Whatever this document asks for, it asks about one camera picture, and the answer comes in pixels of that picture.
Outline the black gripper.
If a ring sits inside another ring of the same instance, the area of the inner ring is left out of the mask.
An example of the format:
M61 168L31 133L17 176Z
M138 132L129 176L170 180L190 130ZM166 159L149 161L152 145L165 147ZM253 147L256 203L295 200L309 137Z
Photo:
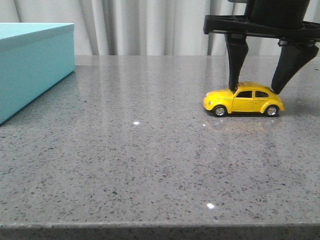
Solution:
M320 24L304 21L308 0L241 0L246 4L243 15L206 15L204 34L225 34L228 53L228 87L235 91L248 53L248 37L278 39L282 47L271 88L280 94L290 79L309 61L319 48Z

